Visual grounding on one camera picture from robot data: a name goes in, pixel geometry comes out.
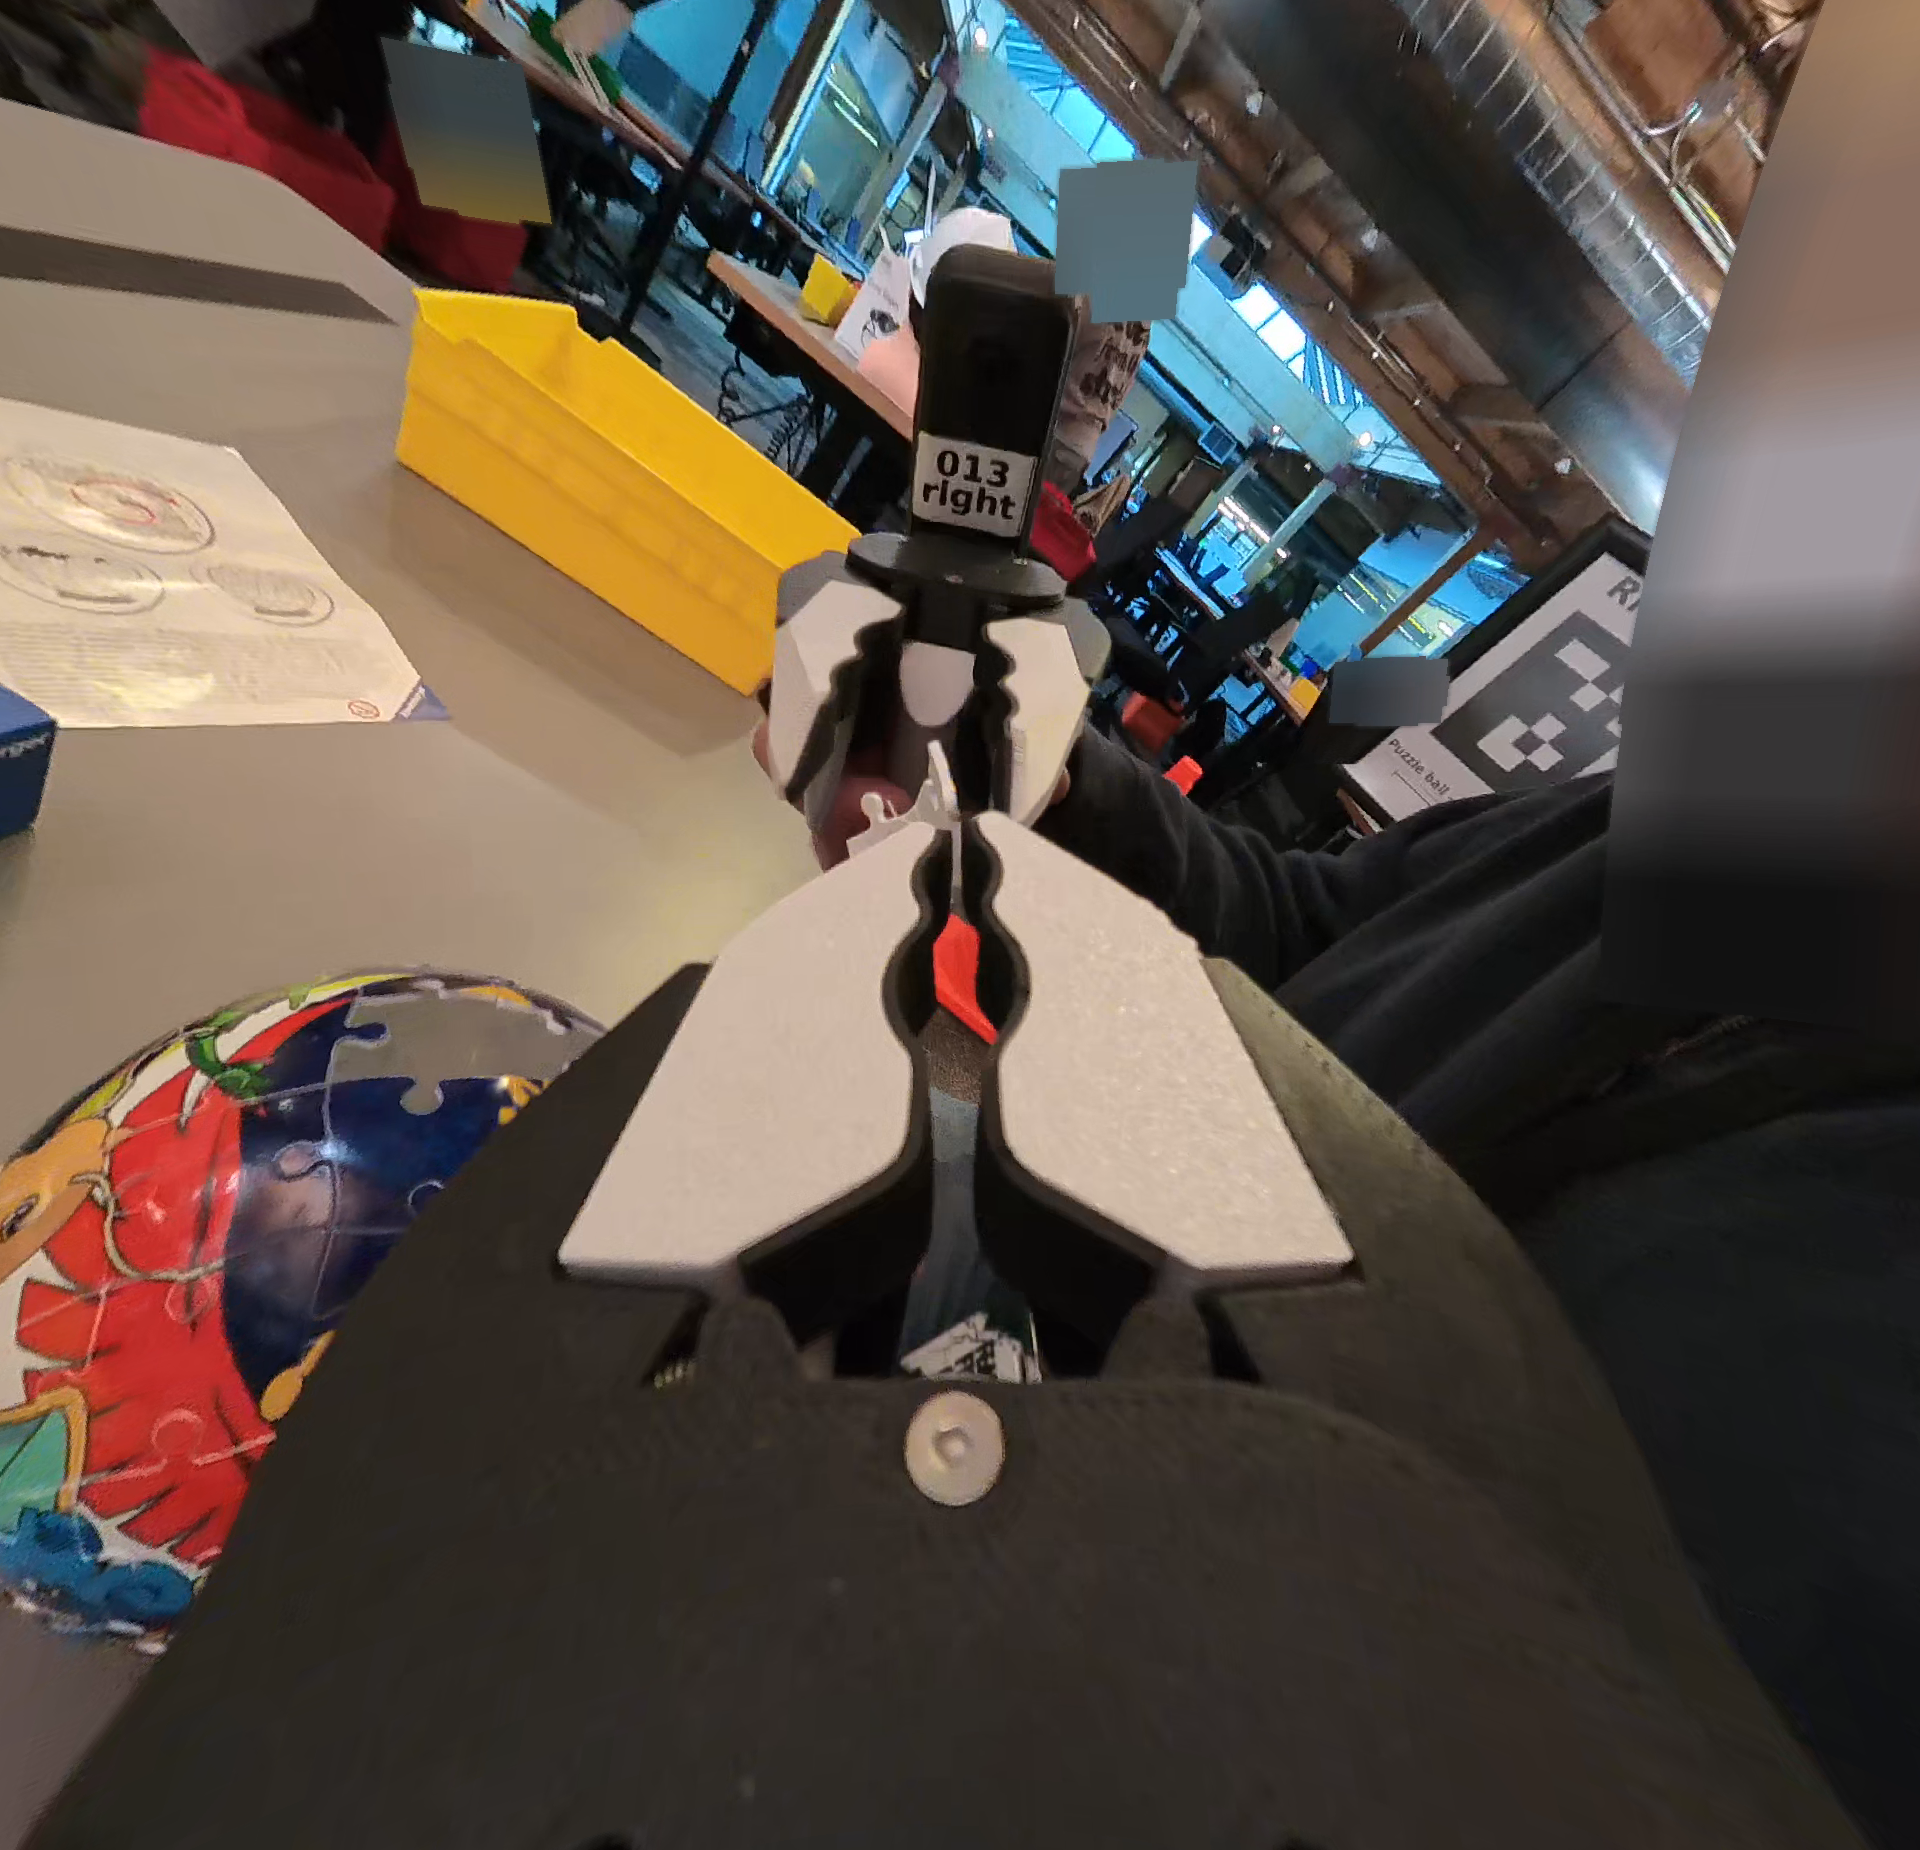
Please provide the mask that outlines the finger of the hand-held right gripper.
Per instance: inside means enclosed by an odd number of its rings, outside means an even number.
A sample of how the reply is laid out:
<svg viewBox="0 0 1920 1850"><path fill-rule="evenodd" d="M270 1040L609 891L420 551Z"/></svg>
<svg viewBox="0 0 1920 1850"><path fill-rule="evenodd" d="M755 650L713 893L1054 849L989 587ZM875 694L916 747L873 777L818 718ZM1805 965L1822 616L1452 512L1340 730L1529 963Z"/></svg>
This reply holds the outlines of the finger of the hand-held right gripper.
<svg viewBox="0 0 1920 1850"><path fill-rule="evenodd" d="M986 624L970 688L970 816L1039 823L1088 718L1091 678L1064 615Z"/></svg>
<svg viewBox="0 0 1920 1850"><path fill-rule="evenodd" d="M765 715L768 779L818 836L829 831L849 777L886 777L904 789L904 625L902 598L827 570L776 629Z"/></svg>

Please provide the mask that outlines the red puzzle piece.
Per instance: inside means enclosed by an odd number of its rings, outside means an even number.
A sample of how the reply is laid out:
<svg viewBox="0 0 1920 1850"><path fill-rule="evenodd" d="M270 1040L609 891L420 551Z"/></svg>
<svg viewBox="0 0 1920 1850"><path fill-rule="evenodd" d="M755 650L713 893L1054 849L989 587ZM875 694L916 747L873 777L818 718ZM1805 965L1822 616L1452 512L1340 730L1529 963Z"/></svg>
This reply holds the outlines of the red puzzle piece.
<svg viewBox="0 0 1920 1850"><path fill-rule="evenodd" d="M952 857L958 857L958 836L962 829L962 805L958 798L958 783L948 766L948 753L943 743L929 743L925 747L925 777L913 806L893 823L875 823L868 831L853 831L849 837L849 857L873 850L879 842L894 836L898 829L932 829L948 837ZM986 1046L999 1045L999 1029L986 1017L977 992L978 972L978 931L977 925L958 913L958 903L948 910L948 922L932 944L932 984L937 1005Z"/></svg>

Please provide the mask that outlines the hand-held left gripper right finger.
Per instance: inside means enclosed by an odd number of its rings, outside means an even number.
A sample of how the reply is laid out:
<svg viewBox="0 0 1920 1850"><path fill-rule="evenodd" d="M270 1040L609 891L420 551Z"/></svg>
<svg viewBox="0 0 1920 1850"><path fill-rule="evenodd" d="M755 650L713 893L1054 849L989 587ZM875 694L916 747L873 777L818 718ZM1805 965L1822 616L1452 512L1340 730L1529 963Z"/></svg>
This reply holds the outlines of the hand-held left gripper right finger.
<svg viewBox="0 0 1920 1850"><path fill-rule="evenodd" d="M992 809L981 941L1013 958L999 1126L1013 1180L1197 1286L1319 1285L1352 1246L1197 944Z"/></svg>

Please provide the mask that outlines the colourful puzzle ball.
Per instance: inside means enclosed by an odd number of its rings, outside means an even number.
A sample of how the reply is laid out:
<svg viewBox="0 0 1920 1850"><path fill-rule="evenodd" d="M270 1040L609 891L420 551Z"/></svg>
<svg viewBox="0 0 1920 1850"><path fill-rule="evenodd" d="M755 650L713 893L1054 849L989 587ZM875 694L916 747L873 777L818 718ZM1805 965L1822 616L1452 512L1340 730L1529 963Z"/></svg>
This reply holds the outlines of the colourful puzzle ball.
<svg viewBox="0 0 1920 1850"><path fill-rule="evenodd" d="M167 1652L353 1298L599 1037L492 975L210 1011L3 1159L3 1601Z"/></svg>

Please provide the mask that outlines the yellow plastic bin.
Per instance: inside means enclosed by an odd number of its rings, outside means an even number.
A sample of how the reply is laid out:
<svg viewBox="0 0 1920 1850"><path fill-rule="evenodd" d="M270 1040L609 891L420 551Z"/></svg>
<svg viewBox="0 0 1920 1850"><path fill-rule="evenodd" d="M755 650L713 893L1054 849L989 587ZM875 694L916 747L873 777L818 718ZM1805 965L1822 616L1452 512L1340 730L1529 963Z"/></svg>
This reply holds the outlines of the yellow plastic bin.
<svg viewBox="0 0 1920 1850"><path fill-rule="evenodd" d="M739 694L853 528L571 306L414 289L396 466Z"/></svg>

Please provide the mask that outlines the wooden background table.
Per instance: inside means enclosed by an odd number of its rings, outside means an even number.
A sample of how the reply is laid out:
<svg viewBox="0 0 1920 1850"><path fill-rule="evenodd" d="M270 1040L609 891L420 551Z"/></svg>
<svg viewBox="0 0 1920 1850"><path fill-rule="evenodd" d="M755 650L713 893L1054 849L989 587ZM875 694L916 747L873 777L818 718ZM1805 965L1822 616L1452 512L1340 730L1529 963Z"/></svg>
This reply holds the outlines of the wooden background table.
<svg viewBox="0 0 1920 1850"><path fill-rule="evenodd" d="M904 444L913 441L910 407L859 365L837 331L805 317L800 289L792 280L769 279L728 253L708 253L708 279L782 343L797 373L812 376L829 401L859 401L871 425L888 427Z"/></svg>

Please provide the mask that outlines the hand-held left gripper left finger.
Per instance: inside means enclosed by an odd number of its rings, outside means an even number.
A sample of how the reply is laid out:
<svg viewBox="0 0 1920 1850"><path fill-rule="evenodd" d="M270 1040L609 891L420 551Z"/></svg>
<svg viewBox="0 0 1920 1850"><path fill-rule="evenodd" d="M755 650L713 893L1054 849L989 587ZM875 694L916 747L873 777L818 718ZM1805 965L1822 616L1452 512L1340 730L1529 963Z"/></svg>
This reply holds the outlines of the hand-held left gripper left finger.
<svg viewBox="0 0 1920 1850"><path fill-rule="evenodd" d="M882 1295L925 1243L932 941L952 836L894 827L708 965L594 1180L571 1277Z"/></svg>

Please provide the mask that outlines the red plastic bins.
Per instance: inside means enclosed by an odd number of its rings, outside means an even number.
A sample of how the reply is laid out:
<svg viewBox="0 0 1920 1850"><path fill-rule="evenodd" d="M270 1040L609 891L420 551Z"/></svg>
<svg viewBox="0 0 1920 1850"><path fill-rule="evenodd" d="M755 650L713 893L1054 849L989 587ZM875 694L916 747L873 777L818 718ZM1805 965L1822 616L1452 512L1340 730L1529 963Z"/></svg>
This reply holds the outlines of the red plastic bins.
<svg viewBox="0 0 1920 1850"><path fill-rule="evenodd" d="M399 253L447 288L506 296L527 253L527 226L474 221L420 202L396 124L374 157L268 91L230 83L192 56L143 53L137 131L226 160L291 187L374 253Z"/></svg>

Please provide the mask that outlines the black-white marker sign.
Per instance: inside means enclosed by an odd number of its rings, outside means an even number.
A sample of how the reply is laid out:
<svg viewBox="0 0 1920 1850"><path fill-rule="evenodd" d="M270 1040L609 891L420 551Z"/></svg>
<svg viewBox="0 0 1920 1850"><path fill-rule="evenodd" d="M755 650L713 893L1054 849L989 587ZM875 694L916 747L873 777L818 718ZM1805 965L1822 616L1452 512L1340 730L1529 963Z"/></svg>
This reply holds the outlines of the black-white marker sign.
<svg viewBox="0 0 1920 1850"><path fill-rule="evenodd" d="M1619 518L1574 540L1447 648L1441 721L1382 731L1336 763L1336 796L1370 829L1388 829L1431 806L1608 773L1650 548Z"/></svg>

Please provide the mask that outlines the white instruction sheet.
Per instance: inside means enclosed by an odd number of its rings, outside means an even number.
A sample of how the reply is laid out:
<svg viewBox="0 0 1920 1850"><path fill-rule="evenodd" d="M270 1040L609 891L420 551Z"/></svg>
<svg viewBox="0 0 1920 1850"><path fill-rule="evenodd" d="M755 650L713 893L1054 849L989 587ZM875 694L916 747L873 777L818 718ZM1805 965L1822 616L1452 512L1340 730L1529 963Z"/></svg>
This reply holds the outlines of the white instruction sheet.
<svg viewBox="0 0 1920 1850"><path fill-rule="evenodd" d="M64 730L443 721L238 448L3 401L3 688Z"/></svg>

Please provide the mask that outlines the blue puzzle box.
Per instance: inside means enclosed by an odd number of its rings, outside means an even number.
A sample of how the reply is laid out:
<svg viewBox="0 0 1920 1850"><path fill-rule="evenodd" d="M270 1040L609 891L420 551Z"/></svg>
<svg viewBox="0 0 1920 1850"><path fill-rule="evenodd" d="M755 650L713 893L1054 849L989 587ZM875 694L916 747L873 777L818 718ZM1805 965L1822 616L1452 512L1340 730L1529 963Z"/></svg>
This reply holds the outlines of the blue puzzle box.
<svg viewBox="0 0 1920 1850"><path fill-rule="evenodd" d="M3 685L3 750L0 750L0 837L14 842L38 827L59 722Z"/></svg>

